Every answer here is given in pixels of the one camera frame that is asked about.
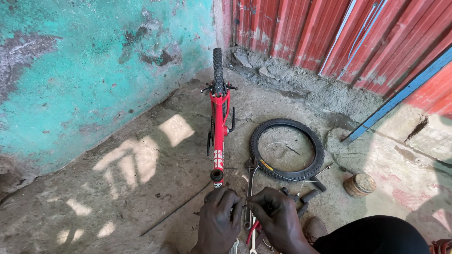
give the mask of turquoise wall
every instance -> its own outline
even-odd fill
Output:
[[[212,0],[1,0],[0,160],[56,171],[164,99],[212,64],[211,11]]]

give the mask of finger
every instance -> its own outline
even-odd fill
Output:
[[[256,195],[249,196],[247,198],[252,202],[258,203],[262,207],[271,204],[274,208],[277,209],[283,204],[284,199],[286,199],[287,197],[276,189],[265,187]]]
[[[218,209],[223,211],[225,215],[229,216],[231,213],[232,206],[240,201],[240,197],[233,193],[232,191],[226,191],[221,198]]]
[[[262,206],[260,206],[258,203],[248,200],[247,206],[256,217],[256,219],[258,219],[258,221],[262,224],[262,227],[266,227],[266,225],[269,225],[272,222],[272,218],[268,216]]]
[[[232,207],[232,213],[231,213],[231,220],[232,220],[232,227],[240,227],[241,218],[242,218],[242,212],[243,212],[243,203],[245,202],[246,198],[241,198],[237,203],[234,204]]]
[[[221,186],[220,188],[214,189],[212,195],[209,198],[208,203],[213,204],[215,207],[218,206],[226,191],[227,188],[224,185]]]

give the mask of spanner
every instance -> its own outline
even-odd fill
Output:
[[[253,224],[256,222],[256,217],[253,216]],[[251,249],[250,254],[257,254],[256,252],[256,229],[253,230],[253,234],[251,236]]]
[[[237,246],[239,246],[239,239],[238,238],[236,238],[236,239],[237,240],[235,241],[234,245],[229,250],[229,254],[237,254]]]
[[[256,173],[257,169],[259,168],[259,165],[257,164],[257,159],[249,159],[245,162],[245,167],[248,168],[248,192],[246,193],[246,196],[249,197],[253,195],[253,176]],[[244,227],[246,230],[249,230],[253,224],[251,224],[251,210],[246,207],[245,208],[245,223]]]

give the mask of yellow tire label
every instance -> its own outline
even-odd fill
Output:
[[[264,164],[267,167],[267,169],[273,171],[273,169],[269,165],[267,165],[267,163],[265,163],[263,159],[260,159],[260,162],[262,162],[262,164]]]

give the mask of red bicycle frame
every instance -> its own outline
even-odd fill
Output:
[[[214,121],[213,126],[213,170],[210,173],[210,178],[212,179],[213,186],[218,188],[223,185],[223,163],[224,163],[224,137],[227,136],[231,131],[235,129],[235,109],[232,108],[232,128],[229,129],[226,126],[226,119],[229,115],[229,105],[230,105],[230,93],[229,88],[236,89],[235,87],[226,86],[226,96],[216,97],[215,94],[210,92],[210,101],[212,105],[212,120]],[[223,104],[226,102],[226,114],[223,117]],[[209,155],[210,150],[210,138],[212,132],[209,132],[207,137],[207,155]]]

